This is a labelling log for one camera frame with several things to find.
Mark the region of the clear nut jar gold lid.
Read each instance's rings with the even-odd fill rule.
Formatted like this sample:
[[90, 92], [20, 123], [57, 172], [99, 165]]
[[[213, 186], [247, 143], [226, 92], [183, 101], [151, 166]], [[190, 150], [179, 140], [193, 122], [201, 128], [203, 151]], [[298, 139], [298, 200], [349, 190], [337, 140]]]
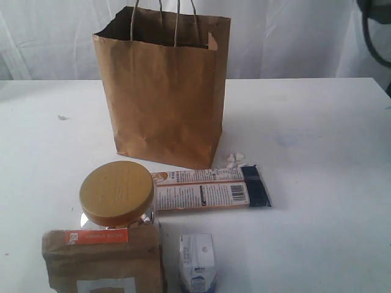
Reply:
[[79, 202], [83, 230], [135, 228], [157, 224], [156, 183], [141, 164], [115, 161], [82, 182]]

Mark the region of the white crumpled paper bits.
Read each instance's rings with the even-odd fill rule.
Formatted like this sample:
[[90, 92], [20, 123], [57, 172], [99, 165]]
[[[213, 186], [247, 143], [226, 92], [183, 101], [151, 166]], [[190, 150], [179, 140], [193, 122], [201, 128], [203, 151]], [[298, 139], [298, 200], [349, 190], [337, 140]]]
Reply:
[[244, 161], [245, 158], [245, 155], [242, 153], [230, 153], [226, 158], [227, 168], [245, 167], [247, 165]]

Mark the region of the dark blue noodle package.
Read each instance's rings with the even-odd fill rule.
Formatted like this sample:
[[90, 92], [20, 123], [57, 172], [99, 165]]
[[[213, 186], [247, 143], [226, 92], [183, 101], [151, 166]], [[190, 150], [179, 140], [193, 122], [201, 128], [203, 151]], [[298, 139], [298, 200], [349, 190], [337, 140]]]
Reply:
[[159, 212], [272, 206], [255, 165], [159, 172], [152, 177]]

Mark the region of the small white milk carton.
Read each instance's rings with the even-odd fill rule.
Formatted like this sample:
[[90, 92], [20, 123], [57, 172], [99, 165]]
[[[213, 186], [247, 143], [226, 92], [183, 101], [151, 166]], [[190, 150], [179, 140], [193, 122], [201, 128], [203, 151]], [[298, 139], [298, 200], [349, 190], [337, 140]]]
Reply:
[[216, 292], [217, 266], [212, 234], [180, 236], [178, 275], [181, 292]]

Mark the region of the brown kraft pouch orange label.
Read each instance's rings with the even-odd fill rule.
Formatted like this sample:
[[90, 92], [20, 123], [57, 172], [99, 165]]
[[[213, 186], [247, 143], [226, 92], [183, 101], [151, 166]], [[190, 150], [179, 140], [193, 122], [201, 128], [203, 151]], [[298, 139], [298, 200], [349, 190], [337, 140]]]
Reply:
[[52, 230], [42, 237], [48, 281], [56, 292], [166, 292], [159, 231]]

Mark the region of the white backdrop curtain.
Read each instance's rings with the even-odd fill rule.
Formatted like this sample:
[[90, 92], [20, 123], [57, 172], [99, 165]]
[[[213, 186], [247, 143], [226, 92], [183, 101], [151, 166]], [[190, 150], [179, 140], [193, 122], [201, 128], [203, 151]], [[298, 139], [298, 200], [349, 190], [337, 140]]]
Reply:
[[[133, 1], [2, 1], [1, 79], [98, 79], [92, 35]], [[146, 9], [231, 18], [227, 76], [372, 77], [355, 1], [141, 1]]]

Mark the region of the brown paper shopping bag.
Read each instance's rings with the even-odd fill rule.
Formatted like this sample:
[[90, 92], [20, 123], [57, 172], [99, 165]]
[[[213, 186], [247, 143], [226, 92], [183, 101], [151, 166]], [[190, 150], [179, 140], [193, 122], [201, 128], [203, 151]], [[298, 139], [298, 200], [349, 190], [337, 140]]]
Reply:
[[222, 132], [230, 23], [134, 5], [93, 35], [119, 155], [212, 166]]

